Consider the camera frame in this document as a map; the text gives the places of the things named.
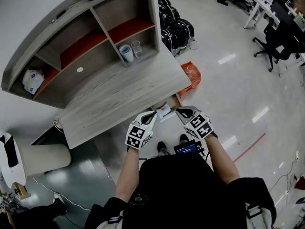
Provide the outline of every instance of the white floor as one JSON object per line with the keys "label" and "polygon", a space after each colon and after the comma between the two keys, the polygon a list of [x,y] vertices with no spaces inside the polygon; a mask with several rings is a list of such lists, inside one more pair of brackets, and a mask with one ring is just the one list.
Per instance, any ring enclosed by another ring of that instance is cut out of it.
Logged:
{"label": "white floor", "polygon": [[[279,78],[278,74],[286,70],[285,65],[292,57],[274,64],[272,73],[268,72],[269,60],[265,56],[253,57],[260,47],[252,38],[264,41],[263,29],[267,21],[262,20],[257,27],[245,30],[247,12],[231,3],[224,6],[216,0],[170,1],[181,18],[194,26],[195,39],[200,45],[198,50],[187,50],[176,58],[180,64],[192,61],[202,74],[198,88],[182,97],[183,105],[194,105],[210,117],[219,140],[233,160],[265,134],[236,161],[243,177],[261,177],[271,189],[280,176],[290,171],[297,150],[300,159],[293,164],[291,174],[299,177],[305,173],[305,135],[302,135],[305,89],[300,85],[305,70],[290,69]],[[221,59],[231,54],[236,56],[220,64]],[[96,142],[115,182],[125,155],[126,147],[122,142],[130,121],[101,135]],[[157,123],[153,131],[154,136],[141,150],[141,157],[155,155],[156,144],[161,140],[173,152],[172,146],[177,144],[179,134],[184,133],[176,116]],[[117,153],[114,150],[119,150],[120,156],[114,155]],[[288,229],[300,219],[297,214],[301,206],[294,203],[305,197],[305,193],[292,188],[288,196],[283,197],[286,190],[287,179],[283,177],[271,196],[278,212],[275,225]]]}

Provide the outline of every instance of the black shirt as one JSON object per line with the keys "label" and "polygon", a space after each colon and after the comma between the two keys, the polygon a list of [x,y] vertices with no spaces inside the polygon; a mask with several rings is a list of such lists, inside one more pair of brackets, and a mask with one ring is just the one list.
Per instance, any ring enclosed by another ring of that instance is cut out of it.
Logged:
{"label": "black shirt", "polygon": [[261,178],[240,178],[226,185],[199,154],[152,158],[140,169],[140,183],[130,202],[111,198],[97,205],[85,228],[123,212],[125,228],[246,228],[245,203],[276,210]]}

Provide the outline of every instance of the person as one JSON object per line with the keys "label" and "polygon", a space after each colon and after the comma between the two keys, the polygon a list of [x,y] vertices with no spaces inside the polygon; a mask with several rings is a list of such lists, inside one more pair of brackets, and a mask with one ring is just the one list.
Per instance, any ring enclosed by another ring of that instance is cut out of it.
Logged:
{"label": "person", "polygon": [[215,133],[204,140],[213,170],[199,153],[169,155],[164,142],[139,170],[139,150],[130,147],[114,197],[93,205],[85,229],[271,228],[276,210],[265,182],[241,178]]}
{"label": "person", "polygon": [[1,229],[40,229],[52,226],[51,222],[59,215],[67,214],[66,205],[60,195],[54,194],[53,204],[48,206],[38,206],[21,213],[12,214],[9,208],[0,212]]}

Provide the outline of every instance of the cable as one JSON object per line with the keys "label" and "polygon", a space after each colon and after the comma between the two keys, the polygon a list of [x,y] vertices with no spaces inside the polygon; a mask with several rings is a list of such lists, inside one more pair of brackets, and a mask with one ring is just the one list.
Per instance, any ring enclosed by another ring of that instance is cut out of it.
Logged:
{"label": "cable", "polygon": [[[42,184],[42,185],[44,186],[44,188],[47,189],[48,191],[51,191],[51,192],[53,192],[53,193],[57,193],[57,192],[54,192],[54,191],[51,190],[51,189],[48,189],[42,182],[36,181],[36,183],[37,183],[37,184]],[[60,193],[57,193],[57,194],[59,194],[60,196],[64,197],[66,200],[68,200],[68,201],[69,201],[70,203],[72,203],[73,205],[76,205],[76,206],[82,208],[83,210],[91,211],[91,209],[86,209],[86,208],[83,208],[82,206],[80,206],[80,205],[78,205],[78,204],[74,204],[71,200],[67,199],[67,197],[65,197],[63,194],[60,194]]]}
{"label": "cable", "polygon": [[208,152],[208,154],[206,155],[205,161],[208,160],[209,155],[210,155],[210,152]]}
{"label": "cable", "polygon": [[269,192],[271,192],[271,190],[276,186],[276,184],[279,182],[279,180],[280,180],[282,177],[288,177],[288,176],[289,176],[290,172],[292,171],[292,167],[294,166],[294,163],[296,163],[296,161],[294,161],[294,162],[291,163],[291,169],[290,169],[290,171],[288,172],[288,174],[280,176],[280,178],[276,181],[276,183],[275,183],[275,184],[273,185],[273,187],[269,190]]}
{"label": "cable", "polygon": [[66,217],[66,215],[64,215],[64,217],[67,218],[67,220],[69,222],[71,222],[73,225],[77,226],[78,228],[84,229],[84,227],[80,227],[80,226],[76,225],[74,222],[72,222],[68,217]]}

